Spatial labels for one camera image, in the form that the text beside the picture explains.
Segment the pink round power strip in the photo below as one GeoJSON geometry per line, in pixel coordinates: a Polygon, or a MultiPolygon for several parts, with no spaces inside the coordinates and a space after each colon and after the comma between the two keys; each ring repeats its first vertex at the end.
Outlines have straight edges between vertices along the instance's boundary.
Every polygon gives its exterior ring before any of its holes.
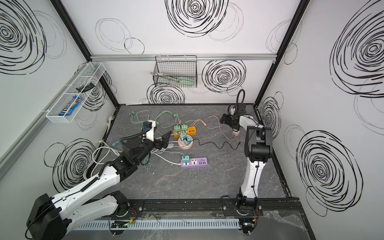
{"type": "Polygon", "coordinates": [[[191,137],[187,137],[186,139],[182,140],[181,138],[178,139],[179,147],[182,150],[188,150],[193,146],[193,139],[191,137]]]}

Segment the teal charger plug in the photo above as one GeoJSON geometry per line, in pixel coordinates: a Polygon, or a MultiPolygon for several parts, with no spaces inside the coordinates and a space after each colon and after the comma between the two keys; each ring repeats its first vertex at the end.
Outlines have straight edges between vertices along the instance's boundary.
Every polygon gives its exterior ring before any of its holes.
{"type": "Polygon", "coordinates": [[[181,139],[182,141],[185,141],[187,138],[188,138],[188,135],[187,135],[186,133],[182,133],[182,134],[180,135],[180,139],[181,139]]]}
{"type": "Polygon", "coordinates": [[[189,156],[183,156],[182,157],[182,165],[188,166],[190,164],[190,157],[189,156]]]}

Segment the orange power strip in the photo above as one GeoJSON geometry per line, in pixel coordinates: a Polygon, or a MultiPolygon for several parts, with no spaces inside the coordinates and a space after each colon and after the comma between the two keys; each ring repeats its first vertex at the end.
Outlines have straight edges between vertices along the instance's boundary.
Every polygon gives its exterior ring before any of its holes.
{"type": "Polygon", "coordinates": [[[197,130],[196,127],[188,127],[187,131],[183,131],[182,129],[180,129],[179,132],[174,131],[174,137],[177,139],[182,133],[186,133],[187,135],[193,136],[197,134],[197,130]]]}

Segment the purple power strip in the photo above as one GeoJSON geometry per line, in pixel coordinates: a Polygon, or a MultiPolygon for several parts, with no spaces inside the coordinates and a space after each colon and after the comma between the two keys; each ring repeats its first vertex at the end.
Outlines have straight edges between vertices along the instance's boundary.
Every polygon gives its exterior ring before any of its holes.
{"type": "Polygon", "coordinates": [[[182,169],[205,168],[207,166],[208,166],[208,161],[206,157],[192,158],[188,163],[181,162],[182,169]]]}

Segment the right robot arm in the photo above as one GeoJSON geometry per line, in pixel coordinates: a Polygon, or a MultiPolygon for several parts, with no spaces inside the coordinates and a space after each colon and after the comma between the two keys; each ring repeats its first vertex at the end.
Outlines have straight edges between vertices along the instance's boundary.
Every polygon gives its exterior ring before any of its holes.
{"type": "Polygon", "coordinates": [[[220,123],[234,130],[240,128],[246,130],[244,152],[247,158],[247,170],[236,197],[236,208],[239,211],[257,210],[262,171],[273,153],[272,129],[259,124],[250,115],[223,114],[220,123]]]}

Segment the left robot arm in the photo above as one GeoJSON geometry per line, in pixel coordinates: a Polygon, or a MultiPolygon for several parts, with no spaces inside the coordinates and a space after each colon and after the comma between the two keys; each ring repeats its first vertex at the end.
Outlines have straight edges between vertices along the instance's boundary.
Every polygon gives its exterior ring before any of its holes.
{"type": "Polygon", "coordinates": [[[28,240],[61,240],[74,228],[99,217],[112,215],[128,200],[117,191],[100,200],[88,201],[100,192],[127,179],[151,151],[166,149],[171,132],[154,138],[150,130],[137,134],[138,140],[128,140],[116,159],[105,162],[99,173],[62,193],[39,196],[27,220],[28,240]]]}

